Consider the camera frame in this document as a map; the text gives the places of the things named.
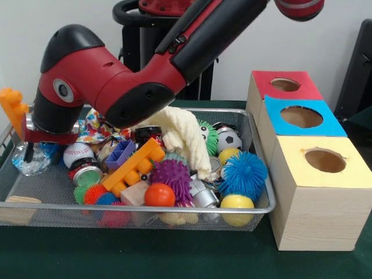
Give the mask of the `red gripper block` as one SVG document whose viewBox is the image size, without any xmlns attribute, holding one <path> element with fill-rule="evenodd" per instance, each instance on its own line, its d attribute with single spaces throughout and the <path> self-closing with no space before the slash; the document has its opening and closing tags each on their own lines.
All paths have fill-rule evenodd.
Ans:
<svg viewBox="0 0 372 279">
<path fill-rule="evenodd" d="M 80 123 L 77 120 L 68 133 L 53 134 L 38 128 L 31 114 L 24 114 L 22 118 L 22 140 L 27 143 L 24 161 L 31 163 L 34 156 L 34 143 L 47 142 L 58 145 L 70 145 L 76 142 L 80 133 Z"/>
</svg>

